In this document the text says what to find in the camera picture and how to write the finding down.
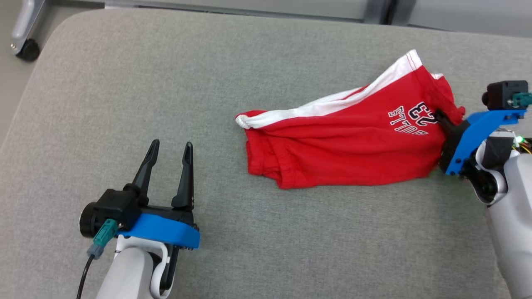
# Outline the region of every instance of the gray cushion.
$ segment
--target gray cushion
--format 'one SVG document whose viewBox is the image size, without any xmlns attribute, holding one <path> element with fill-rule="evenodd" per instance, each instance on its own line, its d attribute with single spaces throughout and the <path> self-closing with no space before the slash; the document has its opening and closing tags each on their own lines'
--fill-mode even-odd
<svg viewBox="0 0 532 299">
<path fill-rule="evenodd" d="M 130 182 L 161 140 L 152 204 L 169 205 L 195 149 L 201 248 L 172 298 L 500 298 L 484 206 L 467 182 L 279 190 L 247 173 L 239 112 L 287 109 L 373 81 L 417 49 L 456 102 L 532 80 L 532 40 L 165 10 L 75 15 L 50 38 L 0 152 L 0 297 L 73 298 L 91 244 L 85 205 Z M 532 122 L 518 130 L 532 135 Z M 94 297 L 114 243 L 90 268 Z"/>
</svg>

